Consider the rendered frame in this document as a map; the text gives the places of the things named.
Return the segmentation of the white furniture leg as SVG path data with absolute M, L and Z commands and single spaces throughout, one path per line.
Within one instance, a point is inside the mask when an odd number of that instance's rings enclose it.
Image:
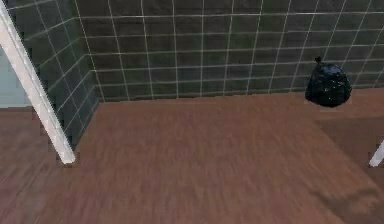
M 374 152 L 373 156 L 369 161 L 371 167 L 377 167 L 382 160 L 384 159 L 384 140 L 379 144 L 377 150 Z

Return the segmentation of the black garbage bag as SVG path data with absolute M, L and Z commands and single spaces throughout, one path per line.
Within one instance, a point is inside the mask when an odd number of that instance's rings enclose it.
M 315 58 L 316 66 L 308 80 L 305 99 L 316 105 L 335 108 L 346 103 L 352 92 L 347 74 L 339 66 Z

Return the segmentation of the white door frame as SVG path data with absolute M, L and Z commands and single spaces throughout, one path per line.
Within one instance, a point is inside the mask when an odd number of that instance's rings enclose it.
M 61 162 L 63 164 L 74 163 L 76 161 L 74 152 L 2 0 L 0 0 L 0 45 L 7 55 Z

